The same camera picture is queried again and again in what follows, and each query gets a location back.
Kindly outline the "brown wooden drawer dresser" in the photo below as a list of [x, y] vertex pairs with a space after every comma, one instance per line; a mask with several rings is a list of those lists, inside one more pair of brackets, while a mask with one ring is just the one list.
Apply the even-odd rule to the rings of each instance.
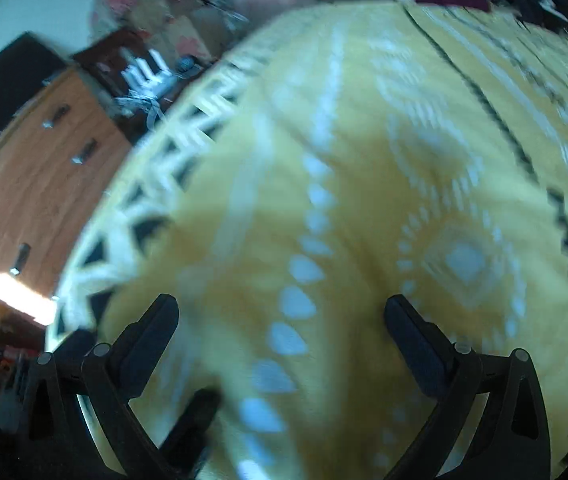
[[0, 298], [50, 298], [130, 143], [76, 70], [0, 135]]

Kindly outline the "yellow patterned bed blanket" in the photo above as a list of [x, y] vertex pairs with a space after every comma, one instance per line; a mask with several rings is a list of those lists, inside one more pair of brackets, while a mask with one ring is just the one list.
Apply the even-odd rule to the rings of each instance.
[[425, 422], [389, 337], [405, 296], [453, 340], [528, 351], [568, 469], [568, 36], [369, 0], [287, 12], [133, 148], [46, 334], [180, 324], [132, 410], [161, 442], [218, 388], [206, 479], [380, 479]]

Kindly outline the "black flat screen television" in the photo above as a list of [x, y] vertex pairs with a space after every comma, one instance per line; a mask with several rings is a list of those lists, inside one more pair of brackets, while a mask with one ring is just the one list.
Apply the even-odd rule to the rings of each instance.
[[30, 32], [0, 52], [0, 132], [67, 63]]

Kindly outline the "cardboard box with red print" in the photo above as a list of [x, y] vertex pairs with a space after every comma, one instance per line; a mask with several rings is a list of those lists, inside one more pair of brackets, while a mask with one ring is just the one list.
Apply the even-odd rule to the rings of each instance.
[[136, 0], [126, 19], [170, 66], [186, 55], [214, 62], [234, 40], [225, 14], [200, 0]]

